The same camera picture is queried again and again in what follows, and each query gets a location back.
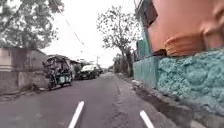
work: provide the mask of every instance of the tricycle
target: tricycle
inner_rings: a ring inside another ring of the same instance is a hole
[[[48,90],[60,85],[64,87],[65,84],[72,85],[72,71],[68,61],[64,57],[50,57],[43,62],[46,78],[49,79]]]

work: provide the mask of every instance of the green wall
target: green wall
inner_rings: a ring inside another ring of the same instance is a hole
[[[146,58],[134,63],[134,78],[170,96],[224,115],[224,50],[185,58]]]
[[[135,62],[133,65],[134,78],[144,81],[150,86],[155,87],[157,83],[157,64],[158,58],[150,57]]]

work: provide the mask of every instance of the asphalt road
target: asphalt road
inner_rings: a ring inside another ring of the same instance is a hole
[[[79,128],[146,128],[139,112],[145,110],[155,128],[177,126],[132,86],[112,73],[73,86],[0,103],[0,128],[67,128],[79,101],[85,102]]]

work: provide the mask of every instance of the white lane marking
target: white lane marking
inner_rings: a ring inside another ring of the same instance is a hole
[[[74,116],[73,116],[68,128],[75,128],[76,123],[77,123],[77,121],[80,117],[80,114],[82,112],[83,106],[84,106],[84,101],[79,102],[78,107],[76,108],[76,111],[74,113]]]
[[[148,128],[154,128],[152,122],[150,121],[149,117],[147,116],[147,114],[145,113],[145,111],[141,111],[140,112],[140,116],[142,117],[143,121],[145,122],[145,125],[148,127]]]

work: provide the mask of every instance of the power line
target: power line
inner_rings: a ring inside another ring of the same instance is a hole
[[[57,7],[59,13],[65,18],[65,21],[66,21],[68,27],[71,29],[71,31],[72,31],[73,34],[76,36],[76,38],[78,39],[78,41],[79,41],[82,45],[84,45],[84,43],[80,40],[80,38],[78,37],[78,35],[76,34],[76,32],[72,29],[72,27],[71,27],[70,23],[68,22],[66,16],[65,16],[65,15],[61,12],[61,10],[58,8],[58,5],[57,5],[57,3],[55,2],[55,0],[52,0],[52,1],[54,2],[55,6]]]

